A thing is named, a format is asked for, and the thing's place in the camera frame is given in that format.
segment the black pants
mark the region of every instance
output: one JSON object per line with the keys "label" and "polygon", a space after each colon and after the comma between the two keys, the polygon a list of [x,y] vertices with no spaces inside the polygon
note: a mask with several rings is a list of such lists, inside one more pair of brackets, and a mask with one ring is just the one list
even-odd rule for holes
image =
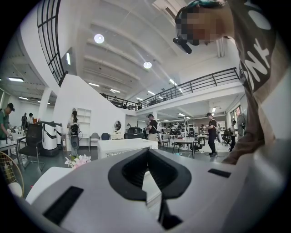
{"label": "black pants", "polygon": [[214,144],[215,138],[216,138],[216,134],[209,135],[208,145],[209,145],[212,153],[215,153],[216,152],[215,151],[215,144]]}
{"label": "black pants", "polygon": [[232,149],[235,147],[236,144],[236,137],[231,136],[231,149],[229,151],[232,151]]}

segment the long dark hair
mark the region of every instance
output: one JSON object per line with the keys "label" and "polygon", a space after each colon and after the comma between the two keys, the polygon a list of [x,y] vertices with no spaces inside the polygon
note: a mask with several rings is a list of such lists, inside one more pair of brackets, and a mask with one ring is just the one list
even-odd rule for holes
{"label": "long dark hair", "polygon": [[73,120],[73,123],[77,123],[77,111],[73,111],[72,114],[74,115],[74,120]]}

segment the green shirt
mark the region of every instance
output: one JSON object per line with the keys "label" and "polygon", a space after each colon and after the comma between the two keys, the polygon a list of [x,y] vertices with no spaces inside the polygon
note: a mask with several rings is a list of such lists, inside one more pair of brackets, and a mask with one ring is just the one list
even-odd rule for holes
{"label": "green shirt", "polygon": [[[5,115],[5,109],[0,111],[0,125],[3,124],[4,128],[8,129],[8,122],[9,122],[9,115]],[[0,127],[0,139],[6,138],[6,134],[3,132],[2,128]]]}

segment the black shirt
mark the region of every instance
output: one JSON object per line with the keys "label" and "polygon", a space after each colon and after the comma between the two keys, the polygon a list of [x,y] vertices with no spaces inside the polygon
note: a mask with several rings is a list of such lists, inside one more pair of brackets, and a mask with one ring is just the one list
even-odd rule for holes
{"label": "black shirt", "polygon": [[156,129],[158,128],[158,122],[156,122],[155,119],[150,121],[150,126],[152,126],[152,128],[149,129],[149,133],[157,133]]}
{"label": "black shirt", "polygon": [[212,119],[211,121],[209,121],[208,126],[213,126],[212,129],[208,130],[209,136],[210,135],[215,135],[216,134],[216,120]]}

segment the round ceiling light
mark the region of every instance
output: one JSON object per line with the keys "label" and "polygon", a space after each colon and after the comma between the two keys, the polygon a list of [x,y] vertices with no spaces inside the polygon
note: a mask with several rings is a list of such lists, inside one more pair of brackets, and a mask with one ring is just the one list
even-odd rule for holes
{"label": "round ceiling light", "polygon": [[104,36],[101,34],[97,34],[94,36],[94,40],[97,44],[101,44],[104,41]]}
{"label": "round ceiling light", "polygon": [[144,63],[144,67],[146,68],[146,69],[150,69],[151,68],[151,63],[149,62],[149,61],[146,61],[145,63]]}

